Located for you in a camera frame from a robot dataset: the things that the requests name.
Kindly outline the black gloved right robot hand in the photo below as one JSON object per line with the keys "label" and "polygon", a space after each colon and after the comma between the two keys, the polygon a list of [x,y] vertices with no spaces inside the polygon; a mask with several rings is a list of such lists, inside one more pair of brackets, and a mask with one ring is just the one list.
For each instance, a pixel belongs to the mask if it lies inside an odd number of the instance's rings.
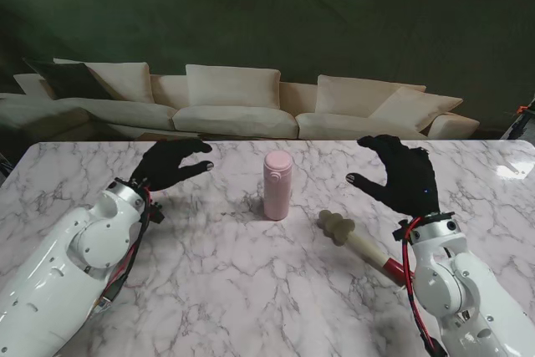
{"label": "black gloved right robot hand", "polygon": [[395,212],[416,217],[440,211],[436,175],[427,150],[403,145],[392,135],[367,135],[357,143],[376,152],[385,166],[386,184],[380,185],[358,173],[346,181]]}

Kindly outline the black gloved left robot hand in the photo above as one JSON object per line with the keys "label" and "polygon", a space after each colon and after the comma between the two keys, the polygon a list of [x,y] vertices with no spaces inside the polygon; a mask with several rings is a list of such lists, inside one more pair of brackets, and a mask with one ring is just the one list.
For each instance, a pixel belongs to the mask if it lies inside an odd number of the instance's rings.
{"label": "black gloved left robot hand", "polygon": [[163,140],[156,142],[142,157],[129,182],[149,191],[163,191],[175,184],[213,168],[211,161],[181,166],[184,158],[196,153],[210,153],[212,147],[199,139]]}

